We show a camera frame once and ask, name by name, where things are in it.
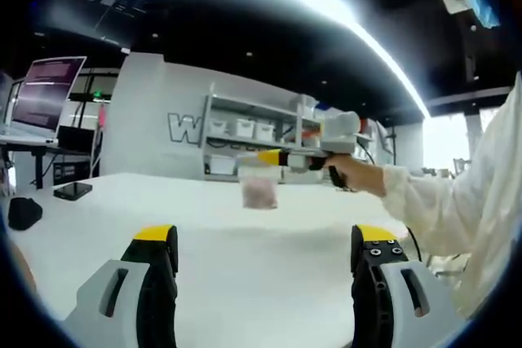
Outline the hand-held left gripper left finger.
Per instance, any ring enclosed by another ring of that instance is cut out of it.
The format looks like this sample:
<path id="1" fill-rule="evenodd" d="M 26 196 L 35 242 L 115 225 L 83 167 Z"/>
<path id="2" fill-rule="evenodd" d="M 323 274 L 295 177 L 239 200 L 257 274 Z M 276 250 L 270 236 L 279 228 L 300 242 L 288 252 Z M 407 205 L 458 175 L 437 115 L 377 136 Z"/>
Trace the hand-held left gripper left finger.
<path id="1" fill-rule="evenodd" d="M 64 330 L 80 347 L 175 347 L 178 233 L 146 227 L 77 291 Z"/>

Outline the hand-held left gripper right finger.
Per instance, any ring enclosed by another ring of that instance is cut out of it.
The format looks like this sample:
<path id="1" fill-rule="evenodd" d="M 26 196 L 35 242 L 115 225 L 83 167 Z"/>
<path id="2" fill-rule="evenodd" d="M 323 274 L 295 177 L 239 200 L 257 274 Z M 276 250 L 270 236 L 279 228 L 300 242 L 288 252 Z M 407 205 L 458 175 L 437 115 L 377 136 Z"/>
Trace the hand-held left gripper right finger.
<path id="1" fill-rule="evenodd" d="M 352 347 L 449 347 L 462 329 L 449 290 L 389 231 L 351 233 Z"/>

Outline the person's right hand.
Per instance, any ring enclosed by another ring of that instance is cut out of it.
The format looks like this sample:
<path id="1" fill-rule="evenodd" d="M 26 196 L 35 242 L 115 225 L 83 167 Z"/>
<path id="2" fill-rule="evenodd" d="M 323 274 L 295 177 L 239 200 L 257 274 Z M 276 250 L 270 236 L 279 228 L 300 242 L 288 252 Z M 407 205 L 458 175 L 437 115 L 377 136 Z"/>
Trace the person's right hand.
<path id="1" fill-rule="evenodd" d="M 349 155 L 331 156 L 326 164 L 343 174 L 347 186 L 352 190 L 368 192 L 377 197 L 386 195 L 383 168 L 357 161 Z"/>

